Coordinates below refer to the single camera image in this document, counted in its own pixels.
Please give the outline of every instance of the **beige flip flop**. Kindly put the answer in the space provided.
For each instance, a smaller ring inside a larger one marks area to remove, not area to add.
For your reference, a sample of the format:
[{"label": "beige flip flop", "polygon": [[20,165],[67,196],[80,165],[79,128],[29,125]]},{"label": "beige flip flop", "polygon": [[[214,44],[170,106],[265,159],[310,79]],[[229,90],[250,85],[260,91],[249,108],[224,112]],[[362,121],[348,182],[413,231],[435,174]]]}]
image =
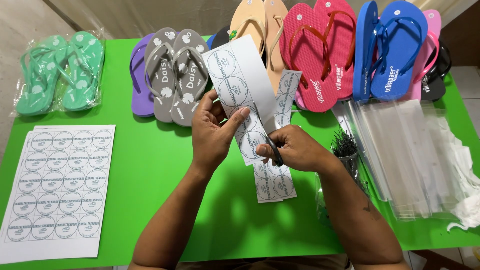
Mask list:
[{"label": "beige flip flop", "polygon": [[233,14],[230,41],[250,34],[260,55],[266,50],[266,16],[262,0],[243,0]]},{"label": "beige flip flop", "polygon": [[267,17],[267,73],[272,83],[273,91],[278,91],[278,84],[282,78],[282,71],[287,64],[280,54],[278,40],[283,32],[283,20],[288,13],[287,7],[282,0],[265,0],[265,13]]}]

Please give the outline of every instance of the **pink flip flop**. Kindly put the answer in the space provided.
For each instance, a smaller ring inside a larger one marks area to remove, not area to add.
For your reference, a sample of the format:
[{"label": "pink flip flop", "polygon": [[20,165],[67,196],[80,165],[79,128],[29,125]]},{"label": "pink flip flop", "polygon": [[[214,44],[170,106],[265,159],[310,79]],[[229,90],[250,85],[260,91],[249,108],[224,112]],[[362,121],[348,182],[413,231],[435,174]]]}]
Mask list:
[{"label": "pink flip flop", "polygon": [[[440,51],[440,44],[438,42],[438,37],[440,36],[440,31],[442,29],[442,18],[440,17],[440,13],[436,10],[427,10],[424,11],[423,14],[425,15],[425,18],[427,18],[428,23],[427,38],[425,39],[417,59],[415,60],[415,64],[413,65],[412,74],[414,74],[414,77],[412,77],[408,92],[400,99],[401,101],[421,99],[421,79],[433,67],[437,60],[438,52]],[[435,58],[428,66],[425,66],[435,48],[437,48]]]},{"label": "pink flip flop", "polygon": [[337,91],[327,87],[335,84],[328,74],[331,65],[322,34],[325,25],[305,3],[293,6],[283,23],[280,53],[291,70],[303,72],[295,101],[313,112],[326,112],[336,104]]},{"label": "pink flip flop", "polygon": [[318,0],[313,11],[325,25],[324,36],[330,52],[332,71],[328,76],[332,80],[326,81],[326,87],[336,89],[339,100],[348,99],[353,89],[357,17],[345,0]]}]

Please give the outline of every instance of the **red flip flop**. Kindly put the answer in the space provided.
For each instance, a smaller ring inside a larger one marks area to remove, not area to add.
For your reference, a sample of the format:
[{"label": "red flip flop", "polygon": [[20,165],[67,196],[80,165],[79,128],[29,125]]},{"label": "red flip flop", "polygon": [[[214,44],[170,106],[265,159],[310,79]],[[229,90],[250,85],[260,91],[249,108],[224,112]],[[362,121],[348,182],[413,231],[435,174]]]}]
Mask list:
[{"label": "red flip flop", "polygon": [[345,0],[318,0],[313,11],[324,25],[324,36],[330,53],[332,83],[339,100],[349,99],[353,90],[353,60],[357,17]]},{"label": "red flip flop", "polygon": [[329,76],[328,45],[321,31],[325,26],[312,8],[300,3],[284,19],[280,53],[291,70],[302,71],[295,101],[313,112],[326,112],[337,102],[337,91]]}]

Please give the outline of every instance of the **round sticker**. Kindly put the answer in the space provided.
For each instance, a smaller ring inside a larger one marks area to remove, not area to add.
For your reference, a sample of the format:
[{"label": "round sticker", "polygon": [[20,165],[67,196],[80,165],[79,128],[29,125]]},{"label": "round sticker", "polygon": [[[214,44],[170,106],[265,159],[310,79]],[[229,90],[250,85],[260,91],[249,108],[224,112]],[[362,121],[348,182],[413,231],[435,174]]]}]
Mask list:
[{"label": "round sticker", "polygon": [[35,152],[28,156],[27,160],[25,161],[25,168],[31,172],[38,171],[45,166],[47,160],[47,154],[44,152]]},{"label": "round sticker", "polygon": [[60,200],[60,210],[65,214],[73,214],[80,205],[82,204],[82,196],[76,193],[75,191],[71,191],[65,195]]},{"label": "round sticker", "polygon": [[87,148],[93,140],[93,136],[88,131],[80,131],[73,137],[73,146],[77,149]]},{"label": "round sticker", "polygon": [[78,232],[83,237],[94,236],[100,228],[100,219],[95,214],[84,215],[78,223]]},{"label": "round sticker", "polygon": [[281,95],[276,98],[276,103],[278,104],[276,111],[278,113],[286,113],[291,110],[293,99],[290,95]]},{"label": "round sticker", "polygon": [[273,180],[273,190],[281,197],[287,197],[293,192],[293,181],[290,177],[281,175]]},{"label": "round sticker", "polygon": [[275,116],[275,121],[280,125],[280,127],[284,127],[286,125],[290,125],[290,118],[286,114],[277,114]]},{"label": "round sticker", "polygon": [[32,230],[32,222],[26,217],[15,219],[8,226],[8,238],[12,241],[22,241]]},{"label": "round sticker", "polygon": [[63,174],[59,171],[47,173],[42,179],[42,188],[47,192],[54,192],[61,187]]},{"label": "round sticker", "polygon": [[37,172],[29,172],[18,181],[18,189],[22,192],[30,193],[35,191],[42,183],[42,176]]},{"label": "round sticker", "polygon": [[287,172],[288,167],[283,165],[282,167],[274,166],[271,162],[267,163],[268,170],[274,175],[283,175]]},{"label": "round sticker", "polygon": [[242,133],[252,130],[257,125],[257,122],[258,122],[257,112],[250,106],[241,105],[233,109],[232,112],[230,113],[230,116],[228,117],[228,118],[231,118],[236,111],[240,110],[240,108],[245,108],[245,107],[250,109],[250,114],[247,116],[245,121],[237,129],[238,132],[242,132]]},{"label": "round sticker", "polygon": [[93,145],[96,148],[105,148],[110,144],[112,134],[108,130],[100,130],[93,136]]},{"label": "round sticker", "polygon": [[253,171],[260,178],[267,178],[268,177],[267,164],[264,164],[263,162],[255,163],[254,166],[253,166]]},{"label": "round sticker", "polygon": [[32,226],[32,235],[37,240],[47,239],[55,230],[55,220],[51,216],[38,218]]},{"label": "round sticker", "polygon": [[103,204],[103,195],[98,191],[90,191],[85,194],[82,200],[82,207],[85,212],[95,213]]},{"label": "round sticker", "polygon": [[105,185],[107,175],[102,170],[93,170],[88,173],[85,185],[91,190],[97,190]]},{"label": "round sticker", "polygon": [[47,167],[51,170],[60,170],[63,168],[68,162],[68,155],[67,152],[59,150],[53,152],[50,157],[48,157]]},{"label": "round sticker", "polygon": [[257,183],[257,194],[264,200],[271,200],[275,198],[275,193],[272,192],[272,181],[268,178],[263,178]]},{"label": "round sticker", "polygon": [[279,90],[284,94],[293,93],[299,86],[299,82],[297,75],[293,73],[286,74],[280,79]]},{"label": "round sticker", "polygon": [[68,165],[74,170],[85,167],[88,163],[88,153],[85,150],[77,150],[68,158]]},{"label": "round sticker", "polygon": [[33,194],[23,194],[13,203],[13,211],[17,216],[30,215],[35,210],[36,198]]},{"label": "round sticker", "polygon": [[108,152],[104,149],[95,150],[90,156],[90,166],[95,169],[100,169],[108,163]]},{"label": "round sticker", "polygon": [[237,59],[227,50],[220,49],[208,57],[208,73],[214,78],[223,79],[230,77],[236,68]]},{"label": "round sticker", "polygon": [[52,134],[43,132],[35,136],[32,140],[32,148],[37,151],[43,151],[52,144]]},{"label": "round sticker", "polygon": [[257,146],[266,143],[265,135],[258,131],[250,131],[240,139],[240,152],[249,159],[256,159],[259,157],[256,152]]},{"label": "round sticker", "polygon": [[59,196],[55,193],[49,192],[42,195],[38,198],[38,202],[36,203],[37,211],[42,215],[50,215],[55,210],[57,210],[59,206]]},{"label": "round sticker", "polygon": [[70,132],[60,132],[53,138],[53,147],[56,150],[64,150],[72,144],[73,136]]},{"label": "round sticker", "polygon": [[217,89],[220,101],[230,107],[242,104],[248,96],[247,84],[238,77],[223,80]]},{"label": "round sticker", "polygon": [[65,181],[63,181],[63,186],[70,191],[75,191],[81,188],[84,183],[85,173],[83,171],[75,170],[65,175]]},{"label": "round sticker", "polygon": [[60,238],[69,238],[78,228],[78,219],[74,215],[65,215],[57,221],[55,233]]}]

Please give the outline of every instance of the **gray flip flop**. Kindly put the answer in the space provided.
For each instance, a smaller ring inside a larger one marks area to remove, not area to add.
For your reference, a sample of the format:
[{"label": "gray flip flop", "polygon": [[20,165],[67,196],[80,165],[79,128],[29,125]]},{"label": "gray flip flop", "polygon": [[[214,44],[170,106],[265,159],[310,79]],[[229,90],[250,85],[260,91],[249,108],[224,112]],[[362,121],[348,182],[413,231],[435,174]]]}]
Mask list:
[{"label": "gray flip flop", "polygon": [[205,91],[208,71],[201,53],[209,51],[205,40],[195,31],[185,29],[173,44],[172,60],[177,91],[172,105],[172,120],[181,126],[192,126],[192,118]]},{"label": "gray flip flop", "polygon": [[145,48],[145,74],[152,84],[146,83],[155,95],[155,117],[165,123],[171,123],[171,108],[175,94],[175,80],[170,61],[173,59],[172,46],[177,37],[177,32],[172,28],[163,28],[156,32]]}]

